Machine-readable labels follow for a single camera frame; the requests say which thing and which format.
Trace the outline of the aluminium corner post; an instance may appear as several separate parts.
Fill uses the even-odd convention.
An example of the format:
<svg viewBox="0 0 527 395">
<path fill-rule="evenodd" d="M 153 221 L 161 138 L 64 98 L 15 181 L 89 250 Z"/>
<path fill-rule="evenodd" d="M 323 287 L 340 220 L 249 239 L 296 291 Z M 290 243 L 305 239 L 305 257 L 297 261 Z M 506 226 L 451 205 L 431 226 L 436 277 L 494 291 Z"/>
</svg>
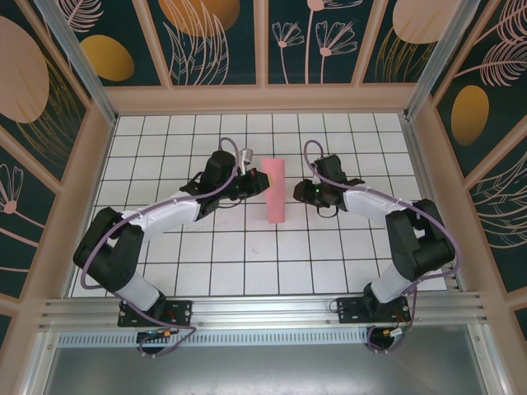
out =
<svg viewBox="0 0 527 395">
<path fill-rule="evenodd" d="M 474 18 L 480 2 L 481 0 L 459 1 L 403 109 L 406 122 L 411 123 L 416 118 L 432 87 Z"/>
<path fill-rule="evenodd" d="M 114 126 L 115 110 L 105 93 L 100 78 L 76 37 L 76 33 L 88 33 L 103 16 L 101 0 L 32 1 L 105 119 L 111 126 Z"/>
</svg>

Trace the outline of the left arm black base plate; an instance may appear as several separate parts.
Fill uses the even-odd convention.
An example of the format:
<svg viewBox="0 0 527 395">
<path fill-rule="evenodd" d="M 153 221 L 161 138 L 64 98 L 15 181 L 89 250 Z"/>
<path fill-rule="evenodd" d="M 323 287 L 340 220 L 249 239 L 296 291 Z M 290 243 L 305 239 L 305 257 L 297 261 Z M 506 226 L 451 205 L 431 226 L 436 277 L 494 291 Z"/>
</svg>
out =
<svg viewBox="0 0 527 395">
<path fill-rule="evenodd" d="M 146 312 L 146 315 L 164 324 L 189 326 L 192 315 L 192 302 L 190 300 L 157 301 Z M 144 318 L 124 302 L 119 303 L 117 325 L 120 328 L 159 327 L 159 324 Z"/>
</svg>

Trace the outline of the grey metal sheet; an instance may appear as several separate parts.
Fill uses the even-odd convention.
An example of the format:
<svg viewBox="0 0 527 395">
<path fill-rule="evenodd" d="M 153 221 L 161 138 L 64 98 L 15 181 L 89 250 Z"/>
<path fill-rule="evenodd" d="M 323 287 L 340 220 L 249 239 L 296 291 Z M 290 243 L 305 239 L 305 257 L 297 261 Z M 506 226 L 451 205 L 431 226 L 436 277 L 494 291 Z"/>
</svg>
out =
<svg viewBox="0 0 527 395">
<path fill-rule="evenodd" d="M 490 395 L 473 357 L 373 355 L 359 345 L 62 349 L 44 395 Z"/>
</svg>

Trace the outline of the aluminium table edge rail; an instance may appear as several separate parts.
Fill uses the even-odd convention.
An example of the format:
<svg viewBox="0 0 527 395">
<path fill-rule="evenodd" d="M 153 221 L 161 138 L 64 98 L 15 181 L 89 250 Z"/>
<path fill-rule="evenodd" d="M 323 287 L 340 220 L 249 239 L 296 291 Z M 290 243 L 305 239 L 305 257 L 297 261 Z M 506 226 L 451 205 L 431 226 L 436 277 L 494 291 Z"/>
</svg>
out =
<svg viewBox="0 0 527 395">
<path fill-rule="evenodd" d="M 440 199 L 433 184 L 426 158 L 422 154 L 421 145 L 417 138 L 413 124 L 403 115 L 399 121 L 403 130 L 404 139 L 408 146 L 408 154 L 415 171 L 419 191 L 424 198 L 433 200 L 438 208 L 439 213 L 443 214 L 440 205 Z M 455 279 L 457 290 L 461 292 L 465 292 L 467 290 L 466 281 L 461 270 L 463 262 L 462 253 L 459 250 L 456 250 L 456 259 L 452 263 L 449 263 L 446 266 L 446 269 L 443 270 L 447 277 L 452 277 Z"/>
</svg>

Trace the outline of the pink square paper sheet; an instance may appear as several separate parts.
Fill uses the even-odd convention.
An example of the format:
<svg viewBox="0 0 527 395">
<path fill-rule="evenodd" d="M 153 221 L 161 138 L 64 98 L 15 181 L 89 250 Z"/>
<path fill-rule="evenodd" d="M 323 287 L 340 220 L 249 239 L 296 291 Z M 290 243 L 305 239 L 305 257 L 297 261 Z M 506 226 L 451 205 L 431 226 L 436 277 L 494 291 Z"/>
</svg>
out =
<svg viewBox="0 0 527 395">
<path fill-rule="evenodd" d="M 264 157 L 260 164 L 269 179 L 269 188 L 265 190 L 268 223 L 283 223 L 286 216 L 285 160 Z"/>
</svg>

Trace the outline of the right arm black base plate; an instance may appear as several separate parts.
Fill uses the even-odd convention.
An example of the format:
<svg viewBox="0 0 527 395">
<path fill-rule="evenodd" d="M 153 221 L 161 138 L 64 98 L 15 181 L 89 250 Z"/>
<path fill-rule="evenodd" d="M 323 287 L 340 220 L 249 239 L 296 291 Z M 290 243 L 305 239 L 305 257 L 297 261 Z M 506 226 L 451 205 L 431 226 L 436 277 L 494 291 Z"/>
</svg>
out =
<svg viewBox="0 0 527 395">
<path fill-rule="evenodd" d="M 411 319 L 408 300 L 401 296 L 387 304 L 368 301 L 364 297 L 338 298 L 337 315 L 340 323 L 393 323 Z"/>
</svg>

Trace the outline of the long aluminium base rail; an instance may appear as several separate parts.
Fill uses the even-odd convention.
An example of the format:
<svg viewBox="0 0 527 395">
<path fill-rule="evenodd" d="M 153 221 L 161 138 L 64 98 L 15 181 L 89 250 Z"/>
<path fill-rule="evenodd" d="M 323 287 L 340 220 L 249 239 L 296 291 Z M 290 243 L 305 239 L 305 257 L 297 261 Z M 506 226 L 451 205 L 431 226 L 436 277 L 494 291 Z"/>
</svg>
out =
<svg viewBox="0 0 527 395">
<path fill-rule="evenodd" d="M 198 297 L 191 324 L 205 329 L 322 328 L 338 326 L 336 295 L 272 295 L 263 297 Z M 44 331 L 116 329 L 119 301 L 115 298 L 48 300 L 37 316 Z M 476 292 L 417 294 L 416 325 L 484 324 L 487 313 Z"/>
</svg>

